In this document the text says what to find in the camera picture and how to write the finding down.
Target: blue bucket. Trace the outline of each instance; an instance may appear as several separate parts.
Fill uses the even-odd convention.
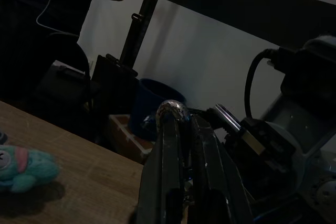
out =
[[[128,124],[134,135],[144,140],[156,141],[155,125],[150,129],[144,129],[141,124],[148,115],[155,115],[165,100],[176,100],[184,104],[186,102],[182,94],[161,82],[151,79],[139,81],[138,93]]]

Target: white wire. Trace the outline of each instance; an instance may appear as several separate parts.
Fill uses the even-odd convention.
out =
[[[50,3],[51,3],[51,0],[48,0],[48,3],[47,3],[47,5],[46,5],[46,7],[43,9],[43,11],[40,13],[40,15],[37,16],[37,18],[36,18],[36,23],[37,23],[39,26],[41,26],[41,27],[44,27],[44,28],[47,28],[47,29],[56,31],[56,32],[61,33],[61,34],[64,34],[64,35],[69,35],[69,36],[79,37],[79,36],[76,35],[76,34],[67,33],[66,31],[61,31],[61,30],[57,30],[57,29],[54,29],[54,28],[49,27],[49,26],[45,26],[45,25],[41,24],[41,23],[38,21],[38,20],[41,18],[41,16],[46,12],[46,10],[49,8]]]

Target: black metal pole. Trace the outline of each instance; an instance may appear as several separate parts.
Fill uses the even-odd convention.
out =
[[[157,2],[158,0],[143,0],[140,12],[132,15],[133,21],[120,57],[121,64],[133,68]]]

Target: stuffed animal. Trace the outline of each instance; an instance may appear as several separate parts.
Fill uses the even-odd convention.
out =
[[[0,191],[24,193],[51,182],[58,173],[59,168],[48,153],[0,145]]]

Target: table surface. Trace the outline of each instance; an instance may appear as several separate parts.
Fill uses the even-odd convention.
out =
[[[58,178],[24,194],[0,194],[0,223],[128,223],[142,165],[0,102],[8,144],[53,154]]]

